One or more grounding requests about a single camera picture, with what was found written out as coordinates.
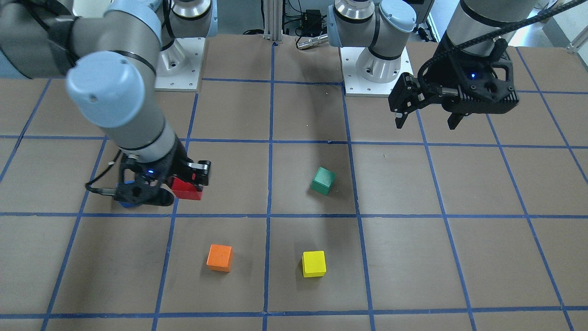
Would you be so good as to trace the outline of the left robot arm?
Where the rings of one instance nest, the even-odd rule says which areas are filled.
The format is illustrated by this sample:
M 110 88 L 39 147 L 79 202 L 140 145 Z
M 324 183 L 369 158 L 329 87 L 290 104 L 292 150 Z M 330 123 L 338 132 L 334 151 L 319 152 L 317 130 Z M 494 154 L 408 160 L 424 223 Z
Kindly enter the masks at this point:
M 531 0 L 461 0 L 435 53 L 414 73 L 406 44 L 419 19 L 403 0 L 336 0 L 327 39 L 340 50 L 347 91 L 387 97 L 397 128 L 439 104 L 453 130 L 471 114 L 505 114 L 519 104 L 507 48 L 532 7 Z

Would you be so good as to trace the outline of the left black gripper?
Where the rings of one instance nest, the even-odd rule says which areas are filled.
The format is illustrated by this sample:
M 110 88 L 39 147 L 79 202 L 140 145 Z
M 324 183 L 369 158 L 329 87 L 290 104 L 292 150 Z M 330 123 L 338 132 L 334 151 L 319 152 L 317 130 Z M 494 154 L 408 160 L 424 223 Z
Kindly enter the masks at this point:
M 519 104 L 506 40 L 491 41 L 490 55 L 458 50 L 439 58 L 453 46 L 449 36 L 443 35 L 433 55 L 435 62 L 421 80 L 417 74 L 400 75 L 388 97 L 397 129 L 403 128 L 409 113 L 431 103 L 451 113 L 450 130 L 457 128 L 465 114 L 504 114 Z

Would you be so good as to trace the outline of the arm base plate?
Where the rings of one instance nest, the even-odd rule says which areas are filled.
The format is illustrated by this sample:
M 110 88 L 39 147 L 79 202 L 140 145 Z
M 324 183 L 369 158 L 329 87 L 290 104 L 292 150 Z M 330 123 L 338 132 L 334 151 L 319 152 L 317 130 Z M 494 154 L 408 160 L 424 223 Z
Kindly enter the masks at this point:
M 366 47 L 339 49 L 347 96 L 388 97 L 402 73 L 413 74 L 406 48 L 393 60 L 375 57 Z
M 206 38 L 178 38 L 159 53 L 155 90 L 197 92 Z

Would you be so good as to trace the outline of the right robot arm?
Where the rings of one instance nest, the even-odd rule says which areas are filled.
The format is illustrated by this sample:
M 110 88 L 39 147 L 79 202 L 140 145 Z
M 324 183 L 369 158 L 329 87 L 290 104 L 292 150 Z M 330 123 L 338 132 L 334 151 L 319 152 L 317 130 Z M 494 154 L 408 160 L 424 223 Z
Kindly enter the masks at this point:
M 181 38 L 215 36 L 214 0 L 113 0 L 101 17 L 80 17 L 71 0 L 1 2 L 1 77 L 65 78 L 82 115 L 119 147 L 114 188 L 86 183 L 122 205 L 200 200 L 211 162 L 193 161 L 155 101 Z

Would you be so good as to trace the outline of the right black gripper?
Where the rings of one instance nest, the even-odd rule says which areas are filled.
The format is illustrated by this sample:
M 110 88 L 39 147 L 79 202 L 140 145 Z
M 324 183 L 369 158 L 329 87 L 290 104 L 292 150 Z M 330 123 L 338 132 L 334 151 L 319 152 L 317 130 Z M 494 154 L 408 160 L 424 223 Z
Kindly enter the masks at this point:
M 179 178 L 195 186 L 208 186 L 212 163 L 190 159 L 184 145 L 176 140 L 170 152 L 151 163 L 139 163 L 125 155 L 119 168 L 118 193 L 137 205 L 170 206 L 176 196 L 170 179 Z

